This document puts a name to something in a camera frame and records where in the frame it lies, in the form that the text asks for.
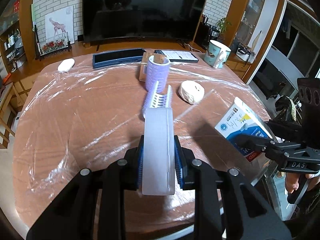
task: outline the purple cylinder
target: purple cylinder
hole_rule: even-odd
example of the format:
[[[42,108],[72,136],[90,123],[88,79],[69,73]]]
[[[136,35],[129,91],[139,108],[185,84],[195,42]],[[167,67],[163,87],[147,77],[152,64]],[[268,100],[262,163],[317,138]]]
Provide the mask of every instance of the purple cylinder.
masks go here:
[[[161,93],[167,84],[171,62],[167,57],[164,58],[163,64],[155,63],[153,60],[154,56],[151,56],[148,60],[146,89],[151,90],[155,83],[159,81],[157,93]]]

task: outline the mug handle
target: mug handle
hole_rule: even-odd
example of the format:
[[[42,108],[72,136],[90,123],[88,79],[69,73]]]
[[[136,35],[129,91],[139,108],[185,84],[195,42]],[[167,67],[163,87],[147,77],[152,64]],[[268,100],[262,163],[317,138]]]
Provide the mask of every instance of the mug handle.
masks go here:
[[[225,50],[220,51],[218,55],[218,60],[215,64],[216,67],[219,67],[219,64],[222,63],[227,58],[227,52]]]

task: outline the clear plastic table cover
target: clear plastic table cover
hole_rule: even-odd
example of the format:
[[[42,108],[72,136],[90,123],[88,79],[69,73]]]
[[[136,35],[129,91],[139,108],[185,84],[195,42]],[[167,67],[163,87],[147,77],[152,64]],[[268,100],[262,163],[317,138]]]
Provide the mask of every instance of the clear plastic table cover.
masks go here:
[[[260,155],[249,163],[214,127],[235,97],[265,121],[267,111],[229,68],[211,68],[203,54],[194,54],[198,63],[172,63],[169,72],[174,134],[196,158],[218,170],[237,167],[254,180],[267,159]],[[93,70],[92,54],[74,59],[68,72],[57,71],[60,62],[42,70],[19,119],[13,186],[17,212],[30,227],[82,168],[108,167],[137,147],[144,133],[141,110],[147,91],[138,80],[140,64]],[[200,103],[189,105],[180,98],[178,89],[185,80],[204,87]],[[177,183],[172,196],[144,196],[139,191],[124,195],[128,232],[153,232],[193,221],[195,193],[180,190]]]

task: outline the blue and white box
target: blue and white box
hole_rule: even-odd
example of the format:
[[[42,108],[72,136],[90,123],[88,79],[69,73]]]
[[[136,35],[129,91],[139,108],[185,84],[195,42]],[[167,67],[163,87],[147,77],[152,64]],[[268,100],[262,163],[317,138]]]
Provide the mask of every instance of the blue and white box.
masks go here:
[[[259,153],[251,149],[239,147],[234,142],[234,138],[240,133],[259,137],[273,137],[272,131],[263,120],[237,97],[234,104],[216,125],[215,129],[232,143],[249,162],[258,157]]]

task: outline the crumpled white ball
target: crumpled white ball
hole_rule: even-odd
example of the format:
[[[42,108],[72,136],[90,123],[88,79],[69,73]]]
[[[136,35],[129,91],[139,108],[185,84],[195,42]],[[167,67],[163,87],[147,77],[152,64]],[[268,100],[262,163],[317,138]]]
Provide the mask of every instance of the crumpled white ball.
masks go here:
[[[192,80],[182,82],[179,88],[179,95],[183,100],[193,105],[198,103],[204,97],[204,88]]]

